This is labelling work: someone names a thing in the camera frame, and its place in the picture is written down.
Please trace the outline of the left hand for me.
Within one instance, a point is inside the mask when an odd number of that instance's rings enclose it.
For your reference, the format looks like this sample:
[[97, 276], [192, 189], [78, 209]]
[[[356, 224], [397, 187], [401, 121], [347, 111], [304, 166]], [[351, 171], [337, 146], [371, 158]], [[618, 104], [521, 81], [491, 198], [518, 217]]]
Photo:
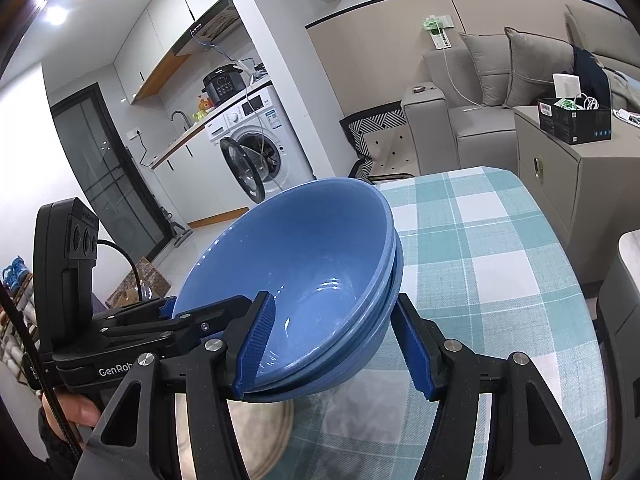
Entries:
[[[80, 394], [62, 392], [56, 395], [58, 403], [61, 405], [65, 418], [70, 424], [91, 427], [96, 426], [99, 421], [101, 412], [91, 400], [81, 396]], [[41, 397], [44, 416], [53, 432], [61, 439], [64, 434], [60, 425], [55, 419], [49, 399], [44, 394]]]

